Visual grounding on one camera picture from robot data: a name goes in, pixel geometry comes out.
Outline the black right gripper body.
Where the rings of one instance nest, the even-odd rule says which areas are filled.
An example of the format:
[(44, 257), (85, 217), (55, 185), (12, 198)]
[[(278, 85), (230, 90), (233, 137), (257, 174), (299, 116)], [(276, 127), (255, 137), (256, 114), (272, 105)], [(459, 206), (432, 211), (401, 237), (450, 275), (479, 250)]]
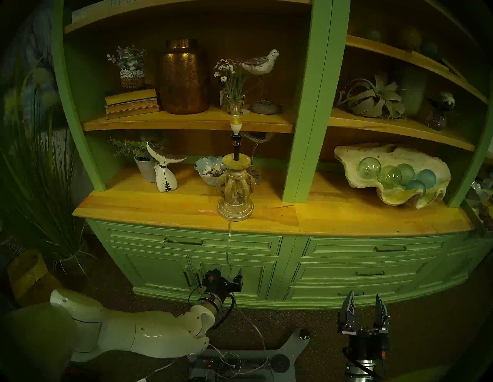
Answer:
[(349, 361), (385, 360), (390, 349), (388, 330), (373, 328), (339, 328), (339, 333), (349, 337), (342, 353)]

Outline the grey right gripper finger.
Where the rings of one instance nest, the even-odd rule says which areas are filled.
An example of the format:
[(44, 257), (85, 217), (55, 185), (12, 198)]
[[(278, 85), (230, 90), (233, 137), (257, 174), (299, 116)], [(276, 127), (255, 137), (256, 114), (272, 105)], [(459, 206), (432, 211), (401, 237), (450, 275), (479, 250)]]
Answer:
[(382, 300), (380, 294), (376, 295), (375, 304), (375, 322), (374, 328), (378, 330), (388, 330), (391, 325), (391, 317), (388, 313), (388, 309)]
[(339, 328), (354, 328), (355, 327), (355, 296), (354, 292), (350, 291), (339, 311)]

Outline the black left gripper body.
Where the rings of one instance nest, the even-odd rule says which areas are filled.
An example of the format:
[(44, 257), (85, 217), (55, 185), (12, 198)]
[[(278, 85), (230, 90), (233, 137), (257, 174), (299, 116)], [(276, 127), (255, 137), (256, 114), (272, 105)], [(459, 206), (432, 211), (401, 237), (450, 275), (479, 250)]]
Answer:
[(226, 299), (231, 293), (241, 292), (243, 285), (234, 285), (233, 281), (228, 281), (221, 275), (219, 269), (206, 272), (203, 278), (205, 293), (214, 294), (220, 299)]

